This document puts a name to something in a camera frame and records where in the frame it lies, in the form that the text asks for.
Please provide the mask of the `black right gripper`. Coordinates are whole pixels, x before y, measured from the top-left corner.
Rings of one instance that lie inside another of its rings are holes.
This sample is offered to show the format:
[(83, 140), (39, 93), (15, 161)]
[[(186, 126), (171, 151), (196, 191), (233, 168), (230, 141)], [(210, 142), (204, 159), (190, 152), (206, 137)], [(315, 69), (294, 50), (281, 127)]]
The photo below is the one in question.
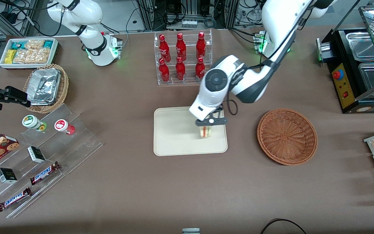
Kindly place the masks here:
[(29, 108), (30, 101), (27, 99), (27, 94), (13, 86), (6, 86), (5, 89), (0, 89), (0, 111), (3, 108), (2, 103), (16, 103)]

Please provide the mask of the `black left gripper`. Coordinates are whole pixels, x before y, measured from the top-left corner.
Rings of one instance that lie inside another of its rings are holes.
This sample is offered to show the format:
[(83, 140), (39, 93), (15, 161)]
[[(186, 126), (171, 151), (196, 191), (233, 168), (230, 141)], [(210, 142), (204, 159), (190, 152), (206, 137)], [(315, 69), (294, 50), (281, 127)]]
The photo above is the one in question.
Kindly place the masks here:
[[(212, 119), (219, 119), (219, 118), (224, 118), (224, 108), (223, 107), (218, 107), (215, 109), (211, 114), (210, 117)], [(214, 126), (211, 126), (211, 136), (213, 135), (214, 132)], [(202, 136), (202, 126), (199, 126), (199, 135)]]

